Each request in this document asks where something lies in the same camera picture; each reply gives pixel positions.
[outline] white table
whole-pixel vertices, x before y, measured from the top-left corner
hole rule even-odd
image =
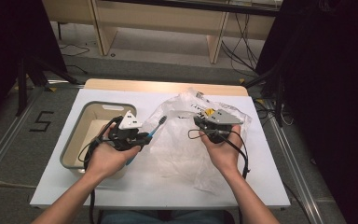
[[[137,119],[146,120],[158,105],[176,95],[172,92],[80,90],[30,204],[48,207],[77,181],[78,175],[61,165],[60,155],[87,102],[132,104],[137,108]],[[251,169],[247,181],[268,207],[289,206],[252,99],[223,95],[206,95],[206,98],[234,105],[253,118],[246,142]],[[194,189],[192,183],[179,176],[160,177],[150,154],[141,152],[121,179],[106,179],[96,189],[95,206],[100,209],[222,209],[238,205],[228,186],[215,195]]]

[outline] person's right arm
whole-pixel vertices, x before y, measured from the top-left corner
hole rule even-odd
[[[241,126],[235,125],[231,131],[241,133]],[[213,165],[230,185],[242,212],[244,223],[279,223],[238,170],[239,152],[226,142],[214,144],[205,134],[200,133],[200,135]],[[228,140],[241,148],[242,141],[235,133],[231,133]]]

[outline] clear plastic bag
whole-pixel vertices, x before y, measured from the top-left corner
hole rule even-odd
[[[150,132],[160,118],[167,116],[149,146],[149,152],[157,158],[159,174],[180,175],[191,181],[196,189],[217,193],[226,181],[212,164],[200,138],[190,139],[188,135],[189,130],[199,129],[193,117],[207,108],[224,109],[240,119],[241,136],[246,141],[246,130],[252,119],[233,106],[205,99],[194,89],[182,92],[161,104],[145,121],[143,129]],[[190,132],[190,136],[197,137],[199,132]]]

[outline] blue pants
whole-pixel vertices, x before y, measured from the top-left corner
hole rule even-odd
[[[224,211],[172,211],[170,217],[160,219],[158,211],[104,211],[102,224],[223,224]]]

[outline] human hand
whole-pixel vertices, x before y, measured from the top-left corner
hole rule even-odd
[[[231,131],[241,134],[241,126],[234,125]],[[241,148],[242,141],[235,133],[231,133],[228,136],[228,141],[236,147]],[[208,150],[213,165],[220,171],[220,173],[224,175],[231,172],[238,172],[237,163],[239,152],[236,149],[234,149],[227,142],[218,144],[211,142],[208,136],[203,132],[200,132],[200,138]]]
[[[116,124],[113,123],[106,132],[104,132],[103,137],[107,138],[110,130],[113,129],[115,125]],[[129,150],[117,151],[109,144],[103,142],[94,149],[86,174],[98,176],[103,180],[123,168],[127,160],[135,157],[139,150],[141,150],[141,147],[136,146]]]

